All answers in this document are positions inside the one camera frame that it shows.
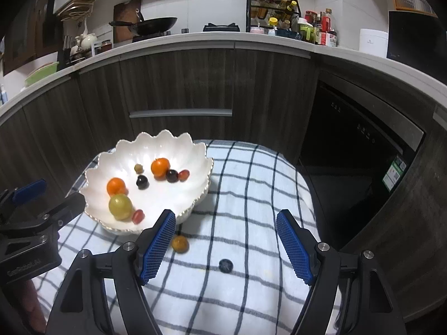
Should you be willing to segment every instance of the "wooden cutting board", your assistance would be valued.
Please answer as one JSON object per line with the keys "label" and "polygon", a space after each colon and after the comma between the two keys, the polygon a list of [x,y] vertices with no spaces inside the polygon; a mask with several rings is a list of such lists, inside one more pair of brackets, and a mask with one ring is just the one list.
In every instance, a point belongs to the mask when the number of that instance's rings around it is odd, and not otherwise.
{"label": "wooden cutting board", "polygon": [[[128,21],[136,23],[138,21],[135,9],[141,9],[141,0],[130,0],[113,7],[113,21]],[[113,43],[131,40],[133,34],[127,26],[117,26],[113,28]]]}

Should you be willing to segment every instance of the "tablecloth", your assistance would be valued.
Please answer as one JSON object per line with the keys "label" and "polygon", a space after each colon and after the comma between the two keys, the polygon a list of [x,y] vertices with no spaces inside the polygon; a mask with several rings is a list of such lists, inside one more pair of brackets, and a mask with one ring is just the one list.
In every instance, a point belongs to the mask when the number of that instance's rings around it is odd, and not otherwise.
{"label": "tablecloth", "polygon": [[[275,217],[289,209],[319,241],[312,199],[303,177],[279,153],[243,142],[204,141],[215,160],[208,195],[177,227],[189,251],[170,247],[157,276],[143,288],[163,334],[290,334],[309,287],[293,271]],[[97,165],[97,157],[89,167]],[[84,173],[71,192],[85,184]],[[79,250],[110,252],[135,236],[115,236],[81,214],[60,230],[62,264],[34,279],[44,313]],[[232,261],[222,273],[221,259]],[[115,331],[126,334],[113,280],[106,292]],[[327,334],[335,334],[337,293]]]}

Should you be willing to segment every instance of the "drawer handle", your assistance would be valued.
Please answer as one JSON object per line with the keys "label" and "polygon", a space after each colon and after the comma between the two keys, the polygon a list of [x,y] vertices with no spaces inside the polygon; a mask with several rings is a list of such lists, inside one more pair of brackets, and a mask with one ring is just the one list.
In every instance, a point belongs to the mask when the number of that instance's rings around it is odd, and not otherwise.
{"label": "drawer handle", "polygon": [[178,116],[231,117],[233,116],[233,109],[220,109],[220,108],[152,109],[148,111],[131,112],[129,115],[130,118],[178,117]]}

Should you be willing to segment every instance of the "wok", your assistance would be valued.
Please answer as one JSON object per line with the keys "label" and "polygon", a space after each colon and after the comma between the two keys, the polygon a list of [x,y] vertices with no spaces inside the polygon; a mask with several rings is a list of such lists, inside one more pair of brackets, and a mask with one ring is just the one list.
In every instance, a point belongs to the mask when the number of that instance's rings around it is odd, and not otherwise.
{"label": "wok", "polygon": [[138,23],[129,23],[126,21],[112,21],[109,23],[110,26],[127,26],[129,31],[134,35],[151,35],[158,32],[168,31],[174,26],[177,18],[157,18],[145,21],[140,21]]}

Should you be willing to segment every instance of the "scalloped bowl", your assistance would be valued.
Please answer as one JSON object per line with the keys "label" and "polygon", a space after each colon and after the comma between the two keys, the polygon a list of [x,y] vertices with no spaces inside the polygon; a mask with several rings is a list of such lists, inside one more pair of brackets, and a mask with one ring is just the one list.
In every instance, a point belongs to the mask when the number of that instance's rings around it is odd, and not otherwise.
{"label": "scalloped bowl", "polygon": [[[191,175],[184,182],[155,180],[151,164],[159,157],[166,157],[171,169],[178,172],[187,169]],[[145,190],[137,188],[136,163],[143,165],[143,175],[149,180],[149,187]],[[85,197],[85,213],[115,234],[140,234],[153,227],[164,209],[175,213],[177,224],[183,223],[194,205],[208,193],[213,165],[214,160],[206,157],[205,144],[194,144],[188,133],[174,137],[168,130],[163,130],[154,137],[142,132],[133,142],[120,140],[114,152],[102,152],[98,166],[85,172],[87,185],[80,190]],[[110,197],[106,186],[113,177],[124,180],[134,208],[143,210],[145,218],[141,223],[118,221],[109,212]]]}

